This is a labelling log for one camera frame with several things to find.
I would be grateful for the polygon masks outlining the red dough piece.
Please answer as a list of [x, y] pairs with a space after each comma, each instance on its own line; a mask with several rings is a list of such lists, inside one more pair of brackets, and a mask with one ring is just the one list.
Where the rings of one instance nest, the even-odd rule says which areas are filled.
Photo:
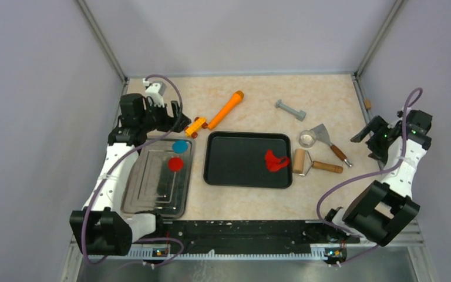
[[269, 172], [277, 172], [290, 164], [289, 157], [278, 158], [274, 155], [272, 150], [267, 150], [265, 156], [265, 166]]

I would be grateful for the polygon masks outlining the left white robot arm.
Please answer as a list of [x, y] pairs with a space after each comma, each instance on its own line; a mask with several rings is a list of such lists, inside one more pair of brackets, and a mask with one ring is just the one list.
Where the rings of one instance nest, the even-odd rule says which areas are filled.
[[69, 224], [85, 259], [89, 256], [124, 256], [132, 244], [145, 237], [157, 243], [164, 226], [153, 211], [122, 216], [122, 200], [132, 168], [142, 149], [181, 132], [190, 119], [183, 114], [182, 100], [173, 100], [173, 114], [139, 93], [120, 98], [120, 115], [109, 133], [105, 162], [93, 192], [80, 210], [71, 212]]

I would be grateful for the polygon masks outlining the round red dough wrapper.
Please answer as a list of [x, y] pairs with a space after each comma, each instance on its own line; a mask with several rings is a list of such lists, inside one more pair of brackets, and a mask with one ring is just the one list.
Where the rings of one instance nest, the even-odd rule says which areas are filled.
[[184, 160], [180, 157], [172, 157], [168, 160], [167, 166], [172, 172], [179, 172], [184, 167]]

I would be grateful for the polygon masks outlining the wooden rolling pin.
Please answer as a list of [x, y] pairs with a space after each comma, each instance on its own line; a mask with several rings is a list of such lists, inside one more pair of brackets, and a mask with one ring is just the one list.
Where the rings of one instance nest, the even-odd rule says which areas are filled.
[[313, 169], [337, 174], [341, 174], [344, 170], [342, 166], [314, 160], [309, 151], [305, 149], [295, 149], [292, 158], [292, 172], [300, 176], [306, 176]]

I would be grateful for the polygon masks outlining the black baking tray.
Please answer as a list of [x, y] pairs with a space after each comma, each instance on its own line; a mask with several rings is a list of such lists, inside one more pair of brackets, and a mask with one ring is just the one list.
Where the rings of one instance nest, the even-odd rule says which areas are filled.
[[[290, 164], [269, 172], [264, 156], [272, 150]], [[203, 168], [204, 181], [213, 186], [286, 189], [293, 182], [291, 141], [282, 133], [215, 131], [207, 139]]]

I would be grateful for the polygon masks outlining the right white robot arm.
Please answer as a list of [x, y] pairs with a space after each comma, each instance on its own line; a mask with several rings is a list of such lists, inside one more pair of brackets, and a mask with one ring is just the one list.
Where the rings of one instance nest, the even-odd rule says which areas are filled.
[[328, 242], [344, 233], [358, 234], [379, 246], [388, 245], [419, 213], [412, 200], [412, 183], [418, 164], [431, 146], [428, 131], [432, 115], [409, 110], [398, 112], [395, 124], [375, 116], [351, 141], [366, 144], [369, 157], [384, 163], [382, 180], [374, 180], [347, 208], [331, 209], [321, 235]]

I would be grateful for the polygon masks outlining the metal scraper wooden handle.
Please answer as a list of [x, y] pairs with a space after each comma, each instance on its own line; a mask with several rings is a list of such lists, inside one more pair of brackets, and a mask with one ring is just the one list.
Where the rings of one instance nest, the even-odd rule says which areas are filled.
[[338, 146], [336, 146], [334, 143], [331, 142], [328, 130], [323, 123], [313, 127], [311, 131], [315, 134], [315, 138], [317, 141], [320, 141], [328, 145], [329, 148], [335, 154], [335, 156], [337, 156], [348, 167], [353, 167], [353, 164], [350, 162], [346, 154]]

